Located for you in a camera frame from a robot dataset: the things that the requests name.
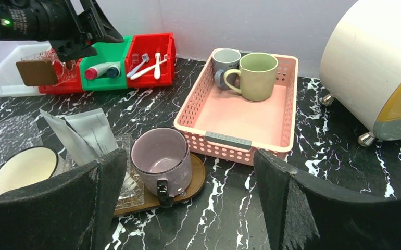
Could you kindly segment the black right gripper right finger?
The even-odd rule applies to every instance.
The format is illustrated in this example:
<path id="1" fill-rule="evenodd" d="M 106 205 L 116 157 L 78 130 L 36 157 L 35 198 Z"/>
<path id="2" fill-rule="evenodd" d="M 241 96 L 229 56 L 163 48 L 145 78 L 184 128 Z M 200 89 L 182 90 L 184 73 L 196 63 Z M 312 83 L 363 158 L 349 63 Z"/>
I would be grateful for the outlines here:
<path id="1" fill-rule="evenodd" d="M 271 249 L 401 249 L 401 199 L 346 189 L 261 149 L 253 162 Z"/>

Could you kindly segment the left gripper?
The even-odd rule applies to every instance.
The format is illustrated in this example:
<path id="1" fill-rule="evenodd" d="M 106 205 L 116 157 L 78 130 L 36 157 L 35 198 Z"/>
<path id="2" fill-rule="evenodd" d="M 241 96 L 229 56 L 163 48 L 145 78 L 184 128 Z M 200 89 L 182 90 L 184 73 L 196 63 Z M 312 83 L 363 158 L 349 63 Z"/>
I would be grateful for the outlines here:
<path id="1" fill-rule="evenodd" d="M 71 1 L 52 1 L 54 30 L 58 33 L 49 39 L 61 62 L 97 55 L 92 47 L 98 42 L 122 43 L 123 36 L 109 22 L 97 1 L 80 0 L 83 12 L 77 14 Z"/>

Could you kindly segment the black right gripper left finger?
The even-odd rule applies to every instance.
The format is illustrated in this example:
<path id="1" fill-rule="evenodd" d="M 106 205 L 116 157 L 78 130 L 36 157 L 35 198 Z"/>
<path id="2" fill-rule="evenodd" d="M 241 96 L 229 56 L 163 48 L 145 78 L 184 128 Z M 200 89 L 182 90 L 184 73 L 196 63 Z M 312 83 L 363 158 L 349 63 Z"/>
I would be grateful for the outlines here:
<path id="1" fill-rule="evenodd" d="M 0 249 L 104 249 L 127 161 L 119 148 L 1 195 Z"/>

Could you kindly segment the orange cap toothpaste tube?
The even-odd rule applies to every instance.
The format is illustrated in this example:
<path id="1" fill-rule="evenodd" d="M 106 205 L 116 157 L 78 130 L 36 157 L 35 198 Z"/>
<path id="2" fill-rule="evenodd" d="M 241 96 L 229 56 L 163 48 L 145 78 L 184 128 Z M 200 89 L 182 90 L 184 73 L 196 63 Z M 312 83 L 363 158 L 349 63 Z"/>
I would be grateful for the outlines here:
<path id="1" fill-rule="evenodd" d="M 40 113 L 78 166 L 83 166 L 98 158 L 93 148 L 73 131 L 65 120 L 57 118 L 42 109 L 40 109 Z"/>

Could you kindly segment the clear textured square holder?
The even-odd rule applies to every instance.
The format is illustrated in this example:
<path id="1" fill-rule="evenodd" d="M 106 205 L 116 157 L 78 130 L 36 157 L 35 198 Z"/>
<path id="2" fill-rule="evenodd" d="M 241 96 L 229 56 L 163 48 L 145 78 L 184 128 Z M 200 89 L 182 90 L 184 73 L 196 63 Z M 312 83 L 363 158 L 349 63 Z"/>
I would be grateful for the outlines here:
<path id="1" fill-rule="evenodd" d="M 130 175 L 130 162 L 125 148 L 118 148 L 108 154 L 98 156 L 90 162 L 90 178 L 96 184 L 98 203 L 115 203 L 135 195 L 137 182 Z"/>

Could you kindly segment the white ribbed mug black rim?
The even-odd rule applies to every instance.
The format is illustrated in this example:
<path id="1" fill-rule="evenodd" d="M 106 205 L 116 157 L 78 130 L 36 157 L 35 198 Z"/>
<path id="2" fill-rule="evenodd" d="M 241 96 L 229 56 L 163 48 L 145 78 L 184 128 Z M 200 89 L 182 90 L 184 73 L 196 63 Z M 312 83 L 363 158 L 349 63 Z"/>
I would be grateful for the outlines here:
<path id="1" fill-rule="evenodd" d="M 66 161 L 44 146 L 27 148 L 0 166 L 0 195 L 29 186 L 66 171 Z"/>

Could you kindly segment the black cap toothpaste tube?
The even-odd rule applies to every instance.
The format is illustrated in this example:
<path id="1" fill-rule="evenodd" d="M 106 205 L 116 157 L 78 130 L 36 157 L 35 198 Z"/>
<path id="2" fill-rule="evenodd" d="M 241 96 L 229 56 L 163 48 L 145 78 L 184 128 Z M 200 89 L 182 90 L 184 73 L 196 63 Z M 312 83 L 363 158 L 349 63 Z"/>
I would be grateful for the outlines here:
<path id="1" fill-rule="evenodd" d="M 101 108 L 68 115 L 65 116 L 65 120 L 98 156 L 108 154 L 118 148 L 108 119 Z"/>

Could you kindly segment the purple mug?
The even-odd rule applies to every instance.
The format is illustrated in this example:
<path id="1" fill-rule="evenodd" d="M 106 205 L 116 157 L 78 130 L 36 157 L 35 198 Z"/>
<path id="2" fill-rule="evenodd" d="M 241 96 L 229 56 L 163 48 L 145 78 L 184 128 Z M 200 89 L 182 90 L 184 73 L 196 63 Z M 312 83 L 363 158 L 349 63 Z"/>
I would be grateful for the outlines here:
<path id="1" fill-rule="evenodd" d="M 190 150 L 185 136 L 173 128 L 154 128 L 133 144 L 131 162 L 160 206 L 173 206 L 174 198 L 192 181 Z"/>

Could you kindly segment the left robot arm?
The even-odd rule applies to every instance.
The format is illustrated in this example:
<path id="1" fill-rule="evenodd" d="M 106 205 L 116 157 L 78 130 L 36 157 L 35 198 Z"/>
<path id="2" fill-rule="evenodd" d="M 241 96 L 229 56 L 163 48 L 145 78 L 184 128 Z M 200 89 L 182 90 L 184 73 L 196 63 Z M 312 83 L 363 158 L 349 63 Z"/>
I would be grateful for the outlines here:
<path id="1" fill-rule="evenodd" d="M 97 55 L 93 44 L 122 43 L 97 1 L 0 1 L 0 41 L 48 41 L 62 62 Z"/>

